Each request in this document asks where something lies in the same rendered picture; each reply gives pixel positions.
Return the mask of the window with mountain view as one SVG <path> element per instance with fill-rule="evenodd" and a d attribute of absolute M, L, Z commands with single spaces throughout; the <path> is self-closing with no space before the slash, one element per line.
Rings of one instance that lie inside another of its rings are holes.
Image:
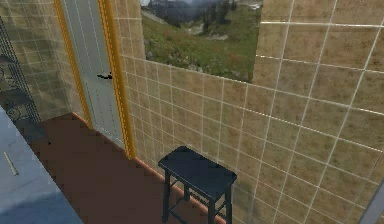
<path fill-rule="evenodd" d="M 148 60 L 250 82 L 262 0 L 140 0 Z"/>

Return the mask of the black wooden stool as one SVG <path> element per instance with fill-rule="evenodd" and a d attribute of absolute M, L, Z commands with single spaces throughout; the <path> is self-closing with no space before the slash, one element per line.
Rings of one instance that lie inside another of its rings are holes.
<path fill-rule="evenodd" d="M 182 201 L 189 201 L 191 196 L 200 195 L 207 202 L 199 202 L 208 208 L 208 224 L 214 224 L 217 215 L 226 224 L 233 224 L 232 185 L 237 175 L 186 146 L 179 146 L 162 159 L 158 166 L 165 172 L 162 222 L 167 223 L 169 215 L 181 224 L 188 224 L 174 208 Z M 184 195 L 173 206 L 170 202 L 170 189 L 177 182 L 183 184 Z"/>

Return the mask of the white door with orange frame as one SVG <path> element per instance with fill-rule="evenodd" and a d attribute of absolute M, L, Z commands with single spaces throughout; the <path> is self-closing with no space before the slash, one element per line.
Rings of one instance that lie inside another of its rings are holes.
<path fill-rule="evenodd" d="M 107 0 L 54 0 L 89 127 L 135 157 L 124 79 Z M 98 74 L 112 73 L 113 79 Z"/>

